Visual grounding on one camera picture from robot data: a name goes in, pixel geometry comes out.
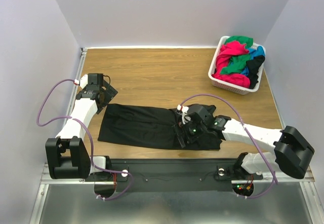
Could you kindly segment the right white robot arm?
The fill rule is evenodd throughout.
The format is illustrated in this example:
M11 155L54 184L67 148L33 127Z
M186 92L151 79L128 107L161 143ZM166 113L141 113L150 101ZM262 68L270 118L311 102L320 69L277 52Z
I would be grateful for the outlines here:
M267 129L227 116L214 116L200 104L178 105L176 113L179 122L174 126L179 145L185 150L220 150L223 141L237 141L255 146L258 153L242 153L233 165L238 178L266 170L281 171L295 178L303 179L314 148L294 127Z

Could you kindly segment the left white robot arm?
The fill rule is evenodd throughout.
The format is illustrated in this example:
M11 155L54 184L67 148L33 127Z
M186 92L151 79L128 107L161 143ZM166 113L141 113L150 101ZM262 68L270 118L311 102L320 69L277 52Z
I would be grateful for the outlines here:
M49 174L52 179L87 179L96 174L101 180L112 177L108 157L95 157L87 151L84 137L90 136L88 126L94 115L99 114L117 95L102 73L89 73L73 83L80 87L65 125L45 143Z

